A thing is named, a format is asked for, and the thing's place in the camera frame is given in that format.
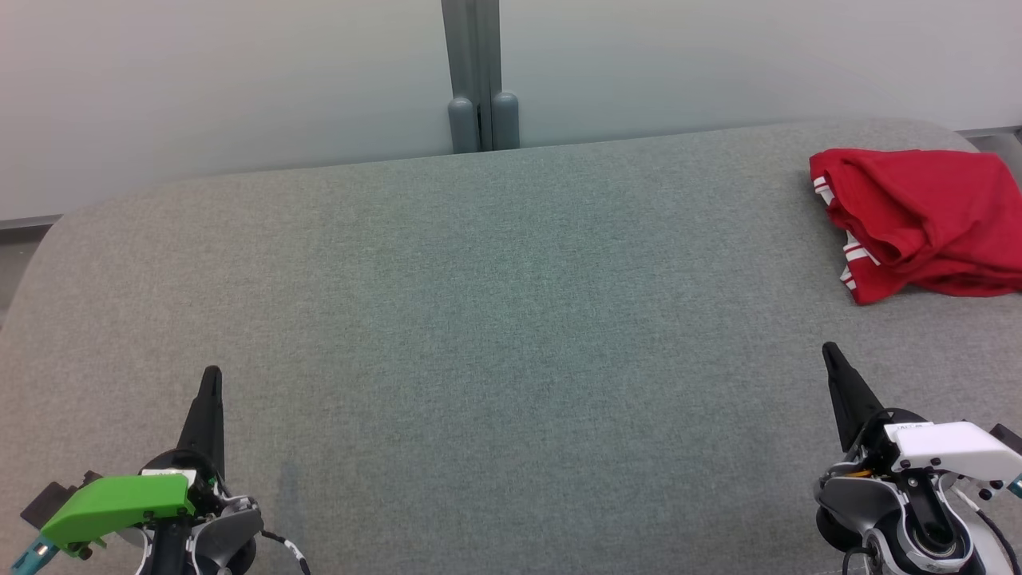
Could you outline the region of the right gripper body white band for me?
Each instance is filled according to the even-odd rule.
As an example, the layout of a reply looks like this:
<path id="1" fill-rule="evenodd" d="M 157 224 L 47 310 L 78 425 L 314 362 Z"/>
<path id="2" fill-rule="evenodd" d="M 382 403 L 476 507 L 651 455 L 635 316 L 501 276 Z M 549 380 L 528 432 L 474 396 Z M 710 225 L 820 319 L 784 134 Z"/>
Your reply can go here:
<path id="1" fill-rule="evenodd" d="M 974 481 L 981 489 L 1020 488 L 1020 435 L 997 423 L 935 423 L 904 409 L 890 409 L 873 448 L 850 451 L 850 476 L 883 478 L 923 470 Z"/>

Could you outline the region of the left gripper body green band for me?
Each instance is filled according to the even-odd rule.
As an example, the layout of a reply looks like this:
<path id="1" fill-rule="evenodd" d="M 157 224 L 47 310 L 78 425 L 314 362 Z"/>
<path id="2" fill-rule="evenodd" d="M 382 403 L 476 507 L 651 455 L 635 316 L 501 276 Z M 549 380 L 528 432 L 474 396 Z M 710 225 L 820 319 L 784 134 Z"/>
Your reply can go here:
<path id="1" fill-rule="evenodd" d="M 137 474 L 88 472 L 80 486 L 48 485 L 40 494 L 40 542 L 86 559 L 103 538 L 139 529 L 143 542 L 156 542 L 162 527 L 190 533 L 225 510 L 225 478 L 184 449 L 169 449 Z"/>

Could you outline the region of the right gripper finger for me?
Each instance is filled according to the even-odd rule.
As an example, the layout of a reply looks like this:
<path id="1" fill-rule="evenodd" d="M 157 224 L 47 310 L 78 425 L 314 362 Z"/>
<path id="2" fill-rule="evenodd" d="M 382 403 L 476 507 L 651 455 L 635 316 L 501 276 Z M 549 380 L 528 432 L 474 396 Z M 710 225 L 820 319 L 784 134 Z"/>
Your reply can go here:
<path id="1" fill-rule="evenodd" d="M 822 345 L 827 383 L 841 450 L 873 448 L 878 443 L 886 408 L 880 404 L 858 369 L 851 365 L 834 342 Z"/>

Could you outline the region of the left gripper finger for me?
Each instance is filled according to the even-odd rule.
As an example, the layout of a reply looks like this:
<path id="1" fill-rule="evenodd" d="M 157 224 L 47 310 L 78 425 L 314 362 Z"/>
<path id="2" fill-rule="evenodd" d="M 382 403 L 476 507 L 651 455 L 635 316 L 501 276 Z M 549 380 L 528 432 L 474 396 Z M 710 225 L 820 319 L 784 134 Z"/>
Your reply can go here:
<path id="1" fill-rule="evenodd" d="M 176 448 L 201 456 L 219 479 L 225 477 L 223 374 L 208 365 L 191 402 Z"/>

